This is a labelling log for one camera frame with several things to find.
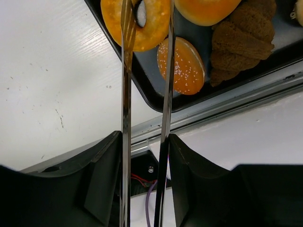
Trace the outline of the orange donut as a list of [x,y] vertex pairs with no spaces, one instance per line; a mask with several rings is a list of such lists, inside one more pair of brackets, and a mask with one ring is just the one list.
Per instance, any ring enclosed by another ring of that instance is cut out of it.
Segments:
[[175,0],[179,13],[199,26],[213,26],[229,16],[241,0]]
[[[121,0],[102,0],[102,17],[113,40],[122,44]],[[159,45],[168,35],[170,18],[169,0],[145,0],[146,23],[136,28],[135,52],[144,52]]]

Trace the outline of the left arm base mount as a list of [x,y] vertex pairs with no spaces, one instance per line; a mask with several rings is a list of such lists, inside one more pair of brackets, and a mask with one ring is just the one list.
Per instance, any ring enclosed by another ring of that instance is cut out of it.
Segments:
[[158,178],[159,162],[150,149],[131,156],[131,196],[146,193]]

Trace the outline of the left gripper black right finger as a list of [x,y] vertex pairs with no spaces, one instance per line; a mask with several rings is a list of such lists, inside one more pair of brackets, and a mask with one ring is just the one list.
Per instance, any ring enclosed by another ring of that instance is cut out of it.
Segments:
[[238,165],[227,170],[169,136],[178,227],[300,227],[301,165]]

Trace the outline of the metal tongs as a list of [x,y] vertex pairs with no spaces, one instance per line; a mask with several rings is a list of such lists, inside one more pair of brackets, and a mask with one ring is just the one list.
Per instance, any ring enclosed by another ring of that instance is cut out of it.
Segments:
[[[167,182],[167,165],[169,157],[169,133],[172,111],[172,95],[175,62],[175,26],[174,1],[170,1],[169,43],[167,56],[166,86],[163,105],[163,117],[160,139],[160,159],[158,169],[158,186],[156,192],[154,226],[163,226],[165,191]],[[120,220],[121,227],[130,226],[130,178],[131,178],[131,74],[133,48],[136,34],[134,9],[130,0],[124,0],[121,10],[122,30],[122,133],[120,178]]]

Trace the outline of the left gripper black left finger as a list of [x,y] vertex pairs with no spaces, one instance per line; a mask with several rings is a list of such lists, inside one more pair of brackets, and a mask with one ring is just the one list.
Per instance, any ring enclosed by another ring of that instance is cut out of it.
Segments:
[[42,172],[0,168],[3,227],[106,227],[119,174],[122,133]]

